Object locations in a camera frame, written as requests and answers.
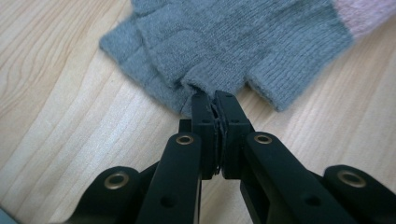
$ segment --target gray knit glove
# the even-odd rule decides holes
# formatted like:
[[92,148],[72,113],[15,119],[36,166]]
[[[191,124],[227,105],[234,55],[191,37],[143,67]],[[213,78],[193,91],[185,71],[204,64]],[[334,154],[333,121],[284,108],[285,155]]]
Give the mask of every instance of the gray knit glove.
[[100,42],[122,71],[187,115],[202,90],[245,82],[284,110],[353,37],[332,1],[134,1]]

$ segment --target light wood surface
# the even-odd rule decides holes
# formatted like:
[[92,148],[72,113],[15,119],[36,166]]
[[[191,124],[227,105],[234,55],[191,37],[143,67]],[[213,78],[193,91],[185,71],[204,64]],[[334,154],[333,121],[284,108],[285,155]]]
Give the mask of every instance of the light wood surface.
[[[0,1],[0,204],[21,223],[66,220],[102,171],[157,161],[180,116],[98,48],[129,1]],[[310,170],[355,166],[396,191],[396,18],[330,64],[276,113],[238,99]],[[250,223],[238,181],[204,182],[202,223]]]

